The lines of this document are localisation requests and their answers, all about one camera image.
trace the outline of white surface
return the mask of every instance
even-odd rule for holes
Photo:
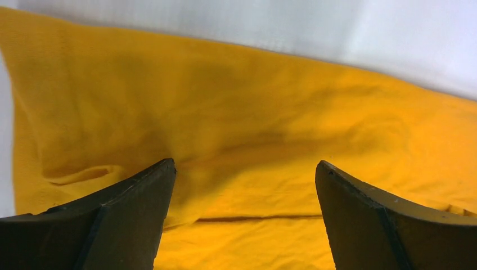
[[[15,0],[0,0],[15,6]],[[18,0],[81,23],[167,32],[339,62],[477,100],[473,0]],[[2,102],[9,82],[0,69]],[[0,215],[11,213],[11,103],[0,113]]]

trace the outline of yellow cloth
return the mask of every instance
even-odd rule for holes
[[[17,212],[173,157],[157,269],[333,269],[316,217],[321,159],[417,203],[477,212],[472,101],[342,65],[6,8],[0,47]],[[265,218],[221,219],[248,216]]]

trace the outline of black object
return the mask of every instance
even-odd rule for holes
[[[326,161],[316,189],[337,270],[477,269],[477,219],[407,201]]]
[[[153,269],[175,178],[165,159],[44,213],[0,219],[0,269]]]

